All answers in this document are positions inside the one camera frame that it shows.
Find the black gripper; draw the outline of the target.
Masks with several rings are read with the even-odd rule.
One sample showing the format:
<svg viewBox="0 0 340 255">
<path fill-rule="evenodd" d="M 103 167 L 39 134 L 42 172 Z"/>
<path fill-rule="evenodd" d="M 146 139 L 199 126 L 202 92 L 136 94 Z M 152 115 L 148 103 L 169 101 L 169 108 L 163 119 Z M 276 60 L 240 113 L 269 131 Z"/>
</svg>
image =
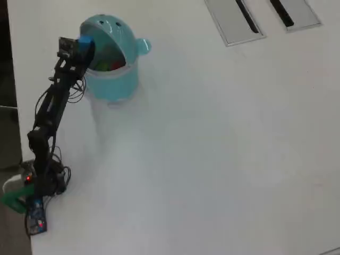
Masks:
<svg viewBox="0 0 340 255">
<path fill-rule="evenodd" d="M 95 44 L 80 44 L 80 61 L 60 57 L 54 67 L 54 79 L 81 80 L 95 55 Z"/>
</svg>

